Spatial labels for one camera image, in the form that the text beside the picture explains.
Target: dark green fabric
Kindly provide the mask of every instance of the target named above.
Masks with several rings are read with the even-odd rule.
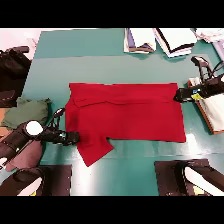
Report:
[[[24,97],[17,99],[17,107],[10,108],[1,123],[8,129],[15,129],[28,120],[36,120],[45,125],[48,118],[48,103],[50,99],[30,100]]]

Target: red shirt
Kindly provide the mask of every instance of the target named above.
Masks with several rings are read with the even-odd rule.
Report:
[[[78,150],[87,166],[113,149],[111,139],[185,142],[177,83],[70,83],[66,131],[78,131]]]

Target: table surface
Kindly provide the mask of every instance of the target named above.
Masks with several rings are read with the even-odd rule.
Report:
[[[52,113],[67,103],[69,82],[177,82],[183,87],[199,76],[192,56],[204,57],[212,67],[220,61],[204,41],[190,55],[169,59],[158,43],[149,55],[124,53],[123,38],[121,28],[42,32],[23,96],[50,98]],[[71,195],[158,195],[154,162],[161,160],[208,158],[224,173],[223,134],[211,135],[195,104],[183,104],[182,110],[186,143],[111,140],[114,150],[90,167],[75,146],[46,143],[41,164],[72,164]]]

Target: red fabric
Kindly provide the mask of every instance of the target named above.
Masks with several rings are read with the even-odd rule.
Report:
[[[87,166],[113,149],[107,138],[185,142],[178,89],[169,84],[70,83],[66,131],[78,131]]]

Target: white floor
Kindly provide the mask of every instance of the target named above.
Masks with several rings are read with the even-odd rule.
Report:
[[[29,46],[30,52],[26,54],[33,59],[36,45],[42,31],[96,29],[96,28],[0,28],[0,50],[5,51],[11,47]]]

